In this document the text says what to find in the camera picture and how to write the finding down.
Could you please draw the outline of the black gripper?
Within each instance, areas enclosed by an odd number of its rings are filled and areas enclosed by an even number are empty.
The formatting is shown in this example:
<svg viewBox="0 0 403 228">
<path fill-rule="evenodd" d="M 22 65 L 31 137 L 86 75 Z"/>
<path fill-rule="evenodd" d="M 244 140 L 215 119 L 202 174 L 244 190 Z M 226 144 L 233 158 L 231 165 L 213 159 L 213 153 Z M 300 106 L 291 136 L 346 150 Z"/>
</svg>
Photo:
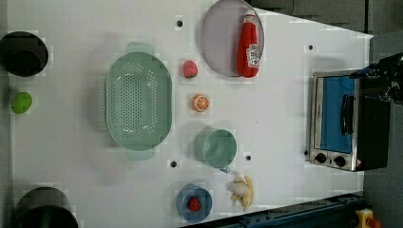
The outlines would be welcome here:
<svg viewBox="0 0 403 228">
<path fill-rule="evenodd" d="M 360 80 L 359 94 L 382 102 L 393 101 L 401 105 L 402 98 L 402 53 L 383 58 L 350 74 Z"/>
</svg>

